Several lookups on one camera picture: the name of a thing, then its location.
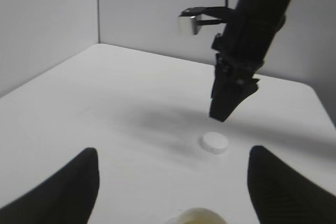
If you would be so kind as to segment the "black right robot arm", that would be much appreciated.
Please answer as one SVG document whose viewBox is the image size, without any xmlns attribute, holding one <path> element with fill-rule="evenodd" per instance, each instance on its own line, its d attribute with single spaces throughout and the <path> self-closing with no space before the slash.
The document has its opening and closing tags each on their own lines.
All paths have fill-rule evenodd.
<svg viewBox="0 0 336 224">
<path fill-rule="evenodd" d="M 224 122 L 258 90 L 254 74 L 286 21 L 291 0 L 238 0 L 233 15 L 212 48 L 216 50 L 215 79 L 209 115 Z"/>
</svg>

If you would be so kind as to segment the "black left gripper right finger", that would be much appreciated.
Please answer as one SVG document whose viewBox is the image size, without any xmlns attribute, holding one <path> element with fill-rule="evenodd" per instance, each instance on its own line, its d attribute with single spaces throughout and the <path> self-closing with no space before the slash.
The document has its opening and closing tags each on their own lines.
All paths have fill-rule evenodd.
<svg viewBox="0 0 336 224">
<path fill-rule="evenodd" d="M 248 192 L 260 223 L 335 223 L 335 196 L 263 146 L 249 152 Z"/>
</svg>

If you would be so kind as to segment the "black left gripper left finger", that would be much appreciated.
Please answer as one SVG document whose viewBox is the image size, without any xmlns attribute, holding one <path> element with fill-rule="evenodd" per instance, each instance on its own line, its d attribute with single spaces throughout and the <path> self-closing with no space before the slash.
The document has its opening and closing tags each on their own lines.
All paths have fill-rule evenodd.
<svg viewBox="0 0 336 224">
<path fill-rule="evenodd" d="M 1 208 L 1 223 L 88 223 L 100 187 L 98 153 L 86 148 L 26 194 Z"/>
</svg>

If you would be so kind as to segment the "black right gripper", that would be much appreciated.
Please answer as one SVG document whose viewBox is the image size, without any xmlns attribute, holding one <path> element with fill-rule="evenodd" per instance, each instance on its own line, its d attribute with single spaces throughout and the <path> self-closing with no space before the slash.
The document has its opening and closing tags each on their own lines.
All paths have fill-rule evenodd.
<svg viewBox="0 0 336 224">
<path fill-rule="evenodd" d="M 258 90 L 254 75 L 265 63 L 274 32 L 244 33 L 231 40 L 217 34 L 212 43 L 216 51 L 215 80 L 211 92 L 209 117 L 226 121 L 238 105 Z"/>
</svg>

